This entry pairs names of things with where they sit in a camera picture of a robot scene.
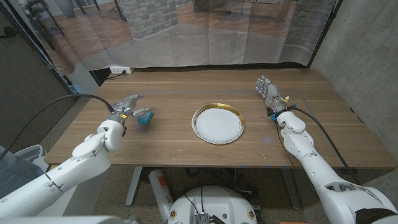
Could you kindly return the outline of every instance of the table top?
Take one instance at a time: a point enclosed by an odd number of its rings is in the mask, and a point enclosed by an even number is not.
[[[254,91],[261,74],[270,78],[289,105],[314,115],[326,129],[350,167],[391,169],[397,163],[372,132],[317,70],[188,70],[134,72],[106,81],[96,95],[111,104],[128,94],[142,94],[136,108],[151,107],[148,126],[136,118],[126,121],[122,149],[110,152],[113,165],[179,167],[292,167],[284,152],[275,123],[266,115],[266,104]],[[192,116],[200,107],[224,103],[244,117],[239,139],[225,145],[202,141],[192,130]],[[336,152],[310,118],[305,121],[315,148],[335,168],[343,167]],[[90,100],[46,155],[49,164],[60,164],[72,150],[109,115],[98,100]],[[295,166],[299,161],[291,156]]]

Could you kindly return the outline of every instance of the plate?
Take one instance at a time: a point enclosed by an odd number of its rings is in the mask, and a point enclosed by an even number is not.
[[[230,105],[212,103],[202,106],[193,115],[192,129],[202,140],[212,144],[227,144],[243,133],[241,113]]]

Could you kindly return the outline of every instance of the power strip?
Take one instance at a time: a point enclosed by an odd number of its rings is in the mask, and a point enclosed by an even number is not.
[[[134,68],[130,67],[122,67],[122,66],[112,66],[110,67],[111,73],[115,75],[122,74],[123,71],[126,71],[126,74],[131,74],[134,71]]]

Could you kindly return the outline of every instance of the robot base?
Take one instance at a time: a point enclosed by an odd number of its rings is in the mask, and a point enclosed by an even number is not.
[[[203,198],[204,214],[208,214],[210,219],[216,217],[221,223],[225,224],[257,224],[256,215],[252,205],[240,194],[233,190],[220,186],[204,186],[202,189],[197,187],[186,193],[189,200],[183,195],[174,202],[170,209],[168,224],[189,224],[189,223],[209,223],[205,221],[195,221],[197,208],[199,214],[203,214],[201,200]]]

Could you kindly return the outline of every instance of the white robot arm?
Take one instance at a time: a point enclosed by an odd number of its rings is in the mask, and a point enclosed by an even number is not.
[[[0,199],[0,218],[36,216],[72,187],[105,172],[111,166],[108,151],[121,148],[126,118],[150,111],[132,110],[141,97],[132,95],[115,103],[114,113],[101,123],[97,134],[87,136],[73,150],[71,158]]]
[[[319,155],[305,123],[289,111],[268,78],[261,75],[257,84],[256,90],[269,107],[267,114],[284,127],[281,134],[286,150],[303,165],[332,224],[398,223],[397,210],[383,193],[342,179]]]

